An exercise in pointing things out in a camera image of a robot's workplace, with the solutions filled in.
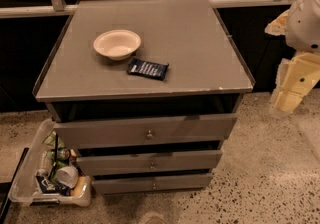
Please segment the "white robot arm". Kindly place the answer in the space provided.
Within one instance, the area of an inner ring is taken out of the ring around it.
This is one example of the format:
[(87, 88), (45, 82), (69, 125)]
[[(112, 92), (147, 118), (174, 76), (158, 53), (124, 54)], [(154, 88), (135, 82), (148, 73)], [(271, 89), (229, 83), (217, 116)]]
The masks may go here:
[(291, 60), (281, 60), (270, 99), (270, 113), (284, 118), (320, 81), (320, 0), (295, 0), (265, 32), (284, 35), (286, 44), (295, 50)]

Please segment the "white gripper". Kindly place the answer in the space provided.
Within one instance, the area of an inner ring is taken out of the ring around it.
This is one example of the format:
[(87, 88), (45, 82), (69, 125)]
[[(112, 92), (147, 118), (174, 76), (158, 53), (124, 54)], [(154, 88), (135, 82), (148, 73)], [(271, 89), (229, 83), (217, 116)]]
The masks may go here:
[(270, 98), (269, 113), (274, 118), (289, 116), (319, 81), (319, 54), (297, 51), (291, 60), (282, 59), (276, 89)]

